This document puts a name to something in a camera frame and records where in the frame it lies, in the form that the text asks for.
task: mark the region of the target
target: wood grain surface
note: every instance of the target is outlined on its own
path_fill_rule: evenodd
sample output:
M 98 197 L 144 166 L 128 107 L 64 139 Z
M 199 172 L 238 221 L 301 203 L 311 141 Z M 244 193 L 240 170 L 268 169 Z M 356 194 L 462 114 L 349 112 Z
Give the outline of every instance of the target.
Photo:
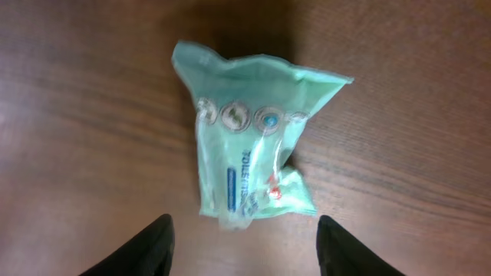
M 491 271 L 491 8 L 467 0 L 0 1 L 0 274 L 79 274 L 163 213 L 171 275 L 319 275 L 318 218 L 200 217 L 179 39 L 356 78 L 293 163 L 408 275 Z

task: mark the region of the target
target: red logo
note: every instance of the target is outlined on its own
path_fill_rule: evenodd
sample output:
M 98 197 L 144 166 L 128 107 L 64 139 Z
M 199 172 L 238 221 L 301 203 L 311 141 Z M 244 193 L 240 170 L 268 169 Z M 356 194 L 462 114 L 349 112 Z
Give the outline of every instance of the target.
M 271 189 L 269 190 L 269 196 L 277 200 L 280 199 L 282 197 L 282 191 L 278 186 L 278 180 L 274 173 L 271 174 L 271 176 L 269 177 L 268 183 L 271 186 Z

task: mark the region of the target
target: wooden table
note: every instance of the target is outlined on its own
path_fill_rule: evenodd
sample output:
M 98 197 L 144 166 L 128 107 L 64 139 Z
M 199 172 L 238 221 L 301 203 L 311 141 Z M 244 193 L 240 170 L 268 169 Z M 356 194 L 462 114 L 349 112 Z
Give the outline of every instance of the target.
M 172 275 L 319 275 L 318 218 L 200 217 L 178 39 L 356 78 L 294 163 L 403 273 L 491 271 L 491 8 L 482 1 L 0 2 L 0 268 L 78 274 L 158 215 Z

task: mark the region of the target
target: plastic package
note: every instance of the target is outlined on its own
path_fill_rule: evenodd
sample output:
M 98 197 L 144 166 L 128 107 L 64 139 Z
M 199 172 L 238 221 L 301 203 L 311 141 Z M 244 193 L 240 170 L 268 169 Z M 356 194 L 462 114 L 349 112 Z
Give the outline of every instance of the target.
M 190 42 L 178 43 L 173 65 L 197 110 L 200 214 L 228 229 L 315 215 L 302 176 L 282 167 L 307 120 L 352 79 L 267 55 L 228 61 Z

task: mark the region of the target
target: blue dot icon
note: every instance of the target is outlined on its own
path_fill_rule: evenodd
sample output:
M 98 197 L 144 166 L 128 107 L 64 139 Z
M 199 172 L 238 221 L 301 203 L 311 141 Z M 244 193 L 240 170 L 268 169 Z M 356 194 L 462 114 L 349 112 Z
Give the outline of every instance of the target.
M 278 124 L 278 117 L 273 114 L 266 115 L 263 120 L 267 127 L 274 127 Z

